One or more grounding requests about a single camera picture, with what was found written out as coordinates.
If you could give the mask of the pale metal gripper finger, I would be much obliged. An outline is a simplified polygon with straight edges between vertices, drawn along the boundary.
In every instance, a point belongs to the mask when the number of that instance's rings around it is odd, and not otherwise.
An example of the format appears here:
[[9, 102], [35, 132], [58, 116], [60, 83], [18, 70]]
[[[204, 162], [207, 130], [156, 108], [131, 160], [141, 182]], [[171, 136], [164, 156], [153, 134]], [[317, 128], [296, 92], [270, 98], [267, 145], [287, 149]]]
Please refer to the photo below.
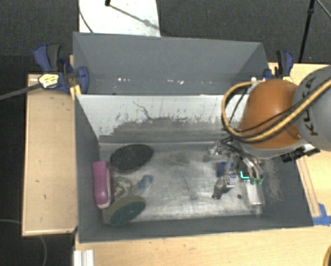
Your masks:
[[232, 156], [232, 150], [228, 144], [216, 142], [206, 149], [204, 162], [224, 162]]
[[235, 187], [230, 177], [219, 177], [214, 185], [212, 199], [219, 200], [222, 195], [227, 194]]

